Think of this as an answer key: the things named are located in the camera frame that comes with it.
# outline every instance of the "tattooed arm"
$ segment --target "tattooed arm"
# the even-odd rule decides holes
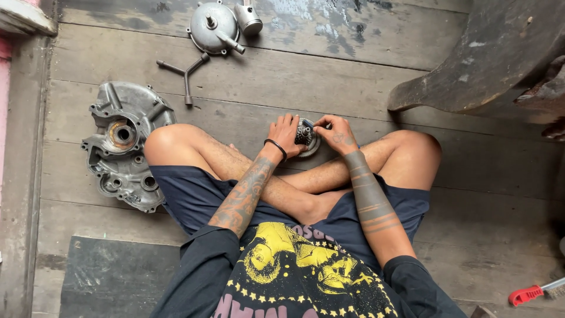
[[[331,130],[323,128],[330,123]],[[326,115],[314,125],[321,126],[315,127],[314,131],[344,157],[351,176],[361,228],[381,267],[396,256],[410,255],[416,258],[396,212],[369,168],[365,155],[357,147],[349,122],[341,117]]]
[[[287,158],[296,156],[308,148],[306,145],[295,145],[294,138],[299,117],[290,114],[279,116],[276,123],[271,123],[268,139],[278,143],[286,152]],[[283,152],[266,142],[247,172],[231,190],[224,202],[212,216],[209,225],[225,227],[241,238],[251,221],[257,202],[274,169],[283,160]]]

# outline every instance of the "red handle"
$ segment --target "red handle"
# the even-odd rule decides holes
[[[535,285],[530,288],[519,289],[513,292],[510,296],[508,296],[508,301],[514,306],[518,306],[543,294],[544,291],[541,290],[539,286]]]

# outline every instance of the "hairy leg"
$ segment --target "hairy leg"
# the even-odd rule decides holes
[[[399,130],[362,146],[369,168],[390,186],[429,190],[441,161],[437,140],[421,132]],[[350,182],[343,158],[281,179],[307,193],[322,193]]]
[[[145,158],[150,165],[196,166],[218,180],[240,180],[252,160],[189,124],[174,124],[151,133],[145,143]],[[312,195],[271,177],[261,199],[302,224],[323,220],[342,193]]]

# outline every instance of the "black t-shirt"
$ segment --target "black t-shirt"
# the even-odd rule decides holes
[[[238,240],[204,226],[151,318],[466,317],[417,259],[374,273],[323,233],[265,222]]]

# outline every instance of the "navy shorts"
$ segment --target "navy shorts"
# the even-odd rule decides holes
[[[189,235],[208,223],[237,184],[237,180],[217,180],[210,173],[193,166],[151,166],[150,169],[165,196],[163,206]],[[392,187],[381,176],[375,174],[375,177],[412,242],[429,208],[429,191]],[[295,219],[260,200],[249,225],[256,226],[262,222],[282,222],[290,227],[298,224]],[[359,224],[353,192],[344,194],[328,218],[313,224],[312,228],[329,235],[347,252],[380,271]]]

